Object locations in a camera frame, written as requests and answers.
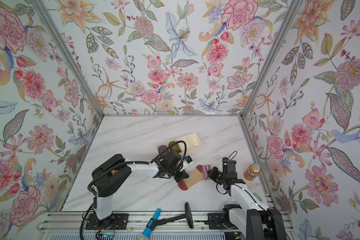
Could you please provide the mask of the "beige pink purple striped sock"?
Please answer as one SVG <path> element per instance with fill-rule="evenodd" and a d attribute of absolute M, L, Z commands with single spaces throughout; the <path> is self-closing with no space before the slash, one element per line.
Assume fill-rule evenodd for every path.
<path fill-rule="evenodd" d="M 211 169 L 212 165 L 198 165 L 193 171 L 189 173 L 188 178 L 183 179 L 178 183 L 178 187 L 181 190 L 186 191 L 198 182 L 208 180 L 208 171 Z"/>

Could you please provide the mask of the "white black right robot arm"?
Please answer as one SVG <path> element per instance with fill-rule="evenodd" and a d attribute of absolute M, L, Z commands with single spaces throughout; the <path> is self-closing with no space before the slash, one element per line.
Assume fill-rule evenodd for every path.
<path fill-rule="evenodd" d="M 289 240 L 281 213 L 270 209 L 250 192 L 236 172 L 236 161 L 223 158 L 221 167 L 208 171 L 210 180 L 237 203 L 225 205 L 221 213 L 208 214 L 211 230 L 239 230 L 245 240 Z"/>

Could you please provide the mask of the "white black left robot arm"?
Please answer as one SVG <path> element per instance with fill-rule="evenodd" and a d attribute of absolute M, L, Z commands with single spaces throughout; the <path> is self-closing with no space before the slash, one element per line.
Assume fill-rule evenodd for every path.
<path fill-rule="evenodd" d="M 193 160 L 187 155 L 187 143 L 176 141 L 165 147 L 149 162 L 127 160 L 116 154 L 92 172 L 92 181 L 87 190 L 93 194 L 95 222 L 112 216 L 113 195 L 128 178 L 174 179 L 177 183 L 189 177 L 186 164 Z"/>

